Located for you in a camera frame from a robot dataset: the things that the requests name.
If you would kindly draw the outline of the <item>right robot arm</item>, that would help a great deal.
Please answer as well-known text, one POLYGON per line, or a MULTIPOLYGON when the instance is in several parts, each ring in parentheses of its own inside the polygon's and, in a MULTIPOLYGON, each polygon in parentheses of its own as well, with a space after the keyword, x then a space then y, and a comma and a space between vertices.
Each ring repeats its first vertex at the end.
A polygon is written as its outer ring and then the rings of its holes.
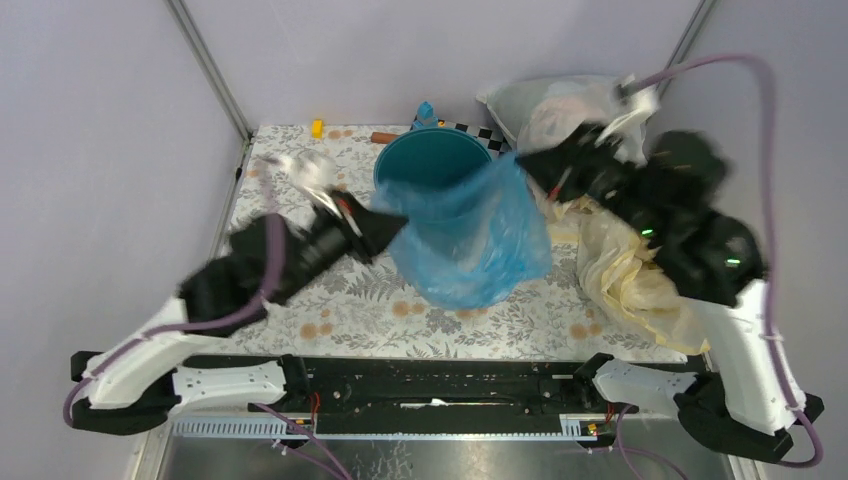
POLYGON ((575 402, 589 412, 631 404, 676 419, 712 451, 784 465, 791 427, 811 425, 824 404, 801 390, 784 393, 795 382, 765 317, 765 261, 752 231, 711 205, 725 161, 694 132, 662 134, 641 165, 617 158, 621 142, 585 123, 516 161, 554 201, 587 196, 648 242, 696 313, 718 368, 677 373, 597 354, 577 373, 575 402))

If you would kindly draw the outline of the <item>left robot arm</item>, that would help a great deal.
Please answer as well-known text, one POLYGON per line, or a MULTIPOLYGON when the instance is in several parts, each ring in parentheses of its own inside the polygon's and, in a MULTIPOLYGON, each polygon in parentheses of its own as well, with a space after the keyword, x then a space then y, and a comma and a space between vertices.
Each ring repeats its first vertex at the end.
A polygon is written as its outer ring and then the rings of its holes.
POLYGON ((363 264, 406 226, 403 215, 373 211, 352 194, 319 194, 305 229, 268 213, 233 232, 230 250, 185 279, 137 332, 112 349, 72 356, 67 426, 126 436, 190 410, 278 403, 296 411, 310 385, 291 356, 249 366, 189 367, 186 360, 264 320, 343 257, 363 264))

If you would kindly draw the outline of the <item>blue plastic trash bag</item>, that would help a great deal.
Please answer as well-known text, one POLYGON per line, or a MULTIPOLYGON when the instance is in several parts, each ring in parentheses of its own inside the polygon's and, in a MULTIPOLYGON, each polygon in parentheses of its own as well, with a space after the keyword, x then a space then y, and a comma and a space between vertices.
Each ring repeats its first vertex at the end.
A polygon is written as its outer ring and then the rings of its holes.
POLYGON ((489 307, 552 268, 545 218, 512 153, 444 187, 381 181, 372 205, 407 218, 388 254, 403 279, 441 308, 489 307))

